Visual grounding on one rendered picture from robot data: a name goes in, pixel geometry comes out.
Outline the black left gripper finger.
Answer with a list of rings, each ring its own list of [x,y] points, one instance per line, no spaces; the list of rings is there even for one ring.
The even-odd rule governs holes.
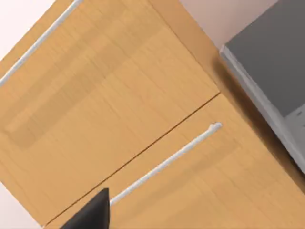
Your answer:
[[[109,189],[103,188],[60,229],[109,229]]]

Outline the wooden cupboard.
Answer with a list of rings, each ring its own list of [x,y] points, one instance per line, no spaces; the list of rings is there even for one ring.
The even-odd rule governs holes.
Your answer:
[[[109,186],[104,186],[103,182],[105,182],[116,172],[120,171],[122,168],[124,168],[129,163],[131,163],[132,160],[136,159],[145,150],[147,150],[149,147],[153,146],[157,141],[159,141],[161,138],[163,138],[168,133],[170,133],[178,125],[180,125],[182,122],[184,122],[186,119],[188,119],[191,115],[193,115],[195,112],[197,112],[201,108],[203,108],[204,105],[208,104],[216,96],[221,95],[221,94],[224,95],[225,98],[229,101],[229,103],[233,106],[233,108],[235,108],[235,110],[239,110],[240,101],[242,99],[248,98],[245,95],[245,93],[241,90],[240,86],[235,83],[235,81],[231,78],[230,74],[223,67],[222,63],[219,60],[217,48],[214,46],[214,44],[208,38],[208,36],[201,30],[201,28],[198,26],[198,24],[195,22],[195,20],[183,8],[182,4],[178,0],[148,0],[148,1],[152,5],[152,7],[157,11],[157,13],[160,15],[160,17],[164,20],[164,22],[167,24],[167,26],[172,30],[172,32],[175,34],[175,36],[178,38],[178,40],[185,46],[185,48],[189,51],[189,53],[193,56],[193,58],[198,62],[198,64],[201,66],[201,68],[206,73],[206,75],[209,76],[210,79],[212,80],[212,82],[217,86],[218,93],[214,97],[212,97],[209,101],[207,101],[202,106],[200,106],[197,110],[195,110],[193,113],[191,113],[189,116],[187,116],[185,119],[183,119],[180,123],[178,123],[172,129],[170,129],[168,132],[166,132],[164,135],[162,135],[157,140],[155,140],[152,144],[150,144],[148,147],[146,147],[143,151],[138,153],[135,157],[133,157],[123,166],[121,166],[120,168],[115,170],[112,174],[110,174],[102,182],[100,182],[98,185],[96,185],[94,188],[92,188],[89,192],[87,192],[85,195],[83,195],[80,199],[78,199],[76,202],[71,204],[68,208],[66,208],[65,210],[60,212],[51,221],[47,222],[46,224],[42,224],[46,227],[46,229],[59,228],[66,220],[68,220],[75,212],[77,212],[86,202],[88,202],[103,187],[108,187],[110,189]],[[259,114],[259,117],[254,120],[250,120],[248,117],[245,117],[244,120],[246,123],[249,124],[249,126],[254,130],[254,132],[257,135],[261,134],[261,130],[259,129],[258,124],[260,122],[265,123],[265,121],[260,116],[260,114]],[[210,121],[208,126],[214,122],[221,122],[221,121]],[[199,133],[196,134],[195,137],[198,136],[200,133],[202,133],[207,127],[201,128]],[[275,135],[273,134],[271,129],[270,129],[270,132],[274,136],[274,138],[278,141],[278,139],[275,137]],[[127,184],[120,191],[125,189],[131,183]]]

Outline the wooden drawer front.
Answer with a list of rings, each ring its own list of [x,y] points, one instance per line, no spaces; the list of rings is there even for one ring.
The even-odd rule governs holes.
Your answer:
[[[148,0],[84,0],[0,87],[0,181],[46,224],[217,93]]]
[[[112,195],[157,165],[210,121],[223,127],[112,208],[111,229],[305,229],[305,179],[248,98],[224,95],[103,182]]]

